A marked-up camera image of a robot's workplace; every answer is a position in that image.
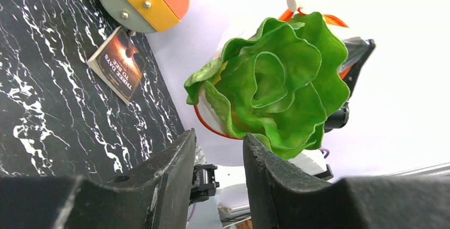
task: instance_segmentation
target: black mount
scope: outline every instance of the black mount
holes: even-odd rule
[[[215,196],[215,190],[220,186],[215,181],[215,170],[217,170],[217,166],[213,164],[198,164],[194,166],[189,205],[207,201],[210,197]]]
[[[366,63],[367,59],[370,57],[372,52],[375,50],[376,44],[373,39],[367,40],[368,46],[366,52],[361,56],[361,58],[352,65],[351,70],[347,73],[343,81],[347,84],[350,89],[350,96],[353,95],[354,87],[356,86],[356,81],[358,80],[359,74],[363,65]],[[344,106],[331,114],[327,121],[325,122],[325,132],[329,132],[333,129],[343,128],[349,121],[349,103],[346,102]]]
[[[186,229],[195,142],[195,131],[186,131],[103,183],[81,176],[0,177],[0,228]]]
[[[253,228],[448,228],[450,179],[351,177],[331,184],[244,139]]]

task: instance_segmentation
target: black metal clamp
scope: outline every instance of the black metal clamp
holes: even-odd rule
[[[217,168],[213,164],[198,164],[194,166],[189,205],[207,201],[210,197],[215,196],[215,191],[220,186],[215,180],[214,171]]]

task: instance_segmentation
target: black bracket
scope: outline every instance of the black bracket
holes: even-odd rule
[[[349,99],[353,95],[353,90],[354,87],[356,86],[356,81],[358,80],[363,65],[366,63],[367,59],[370,57],[370,55],[372,54],[372,52],[375,50],[376,47],[375,41],[373,39],[369,39],[367,40],[367,42],[369,43],[367,51],[361,56],[358,62],[356,62],[352,66],[349,73],[343,79],[343,81],[347,84],[347,86],[350,89]],[[339,109],[338,111],[336,111],[335,113],[331,114],[328,117],[324,126],[325,133],[333,129],[343,128],[349,120],[349,112],[350,112],[349,105],[348,102],[346,102],[341,109]]]
[[[220,186],[215,181],[215,170],[217,170],[217,166],[213,164],[198,164],[194,166],[189,205],[206,201],[210,197],[215,196],[215,190]]]
[[[0,228],[186,229],[195,140],[186,131],[108,183],[0,177]]]
[[[326,165],[326,171],[314,175],[314,177],[319,178],[321,180],[330,180],[334,177],[333,172],[331,171],[331,167],[329,164]]]

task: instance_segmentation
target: orange rim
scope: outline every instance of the orange rim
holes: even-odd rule
[[[197,108],[196,105],[194,105],[194,110],[195,110],[195,114],[197,115],[198,120],[200,120],[200,122],[202,123],[202,125],[203,125],[204,127],[206,127],[209,131],[215,133],[216,135],[220,135],[220,136],[225,137],[225,138],[228,138],[228,139],[233,139],[233,140],[243,140],[243,138],[235,138],[235,137],[231,137],[231,136],[228,136],[228,135],[226,135],[226,134],[223,134],[223,133],[221,133],[221,132],[218,132],[218,131],[212,129],[212,128],[205,122],[205,120],[202,118],[202,116],[200,115],[200,112],[198,111],[198,108]]]

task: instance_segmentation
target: artificial lettuce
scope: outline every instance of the artificial lettuce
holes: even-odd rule
[[[231,39],[219,59],[189,77],[187,103],[197,104],[203,89],[228,135],[252,133],[273,153],[293,158],[321,146],[324,122],[347,100],[338,75],[347,56],[320,13],[289,22],[267,18],[252,38]]]

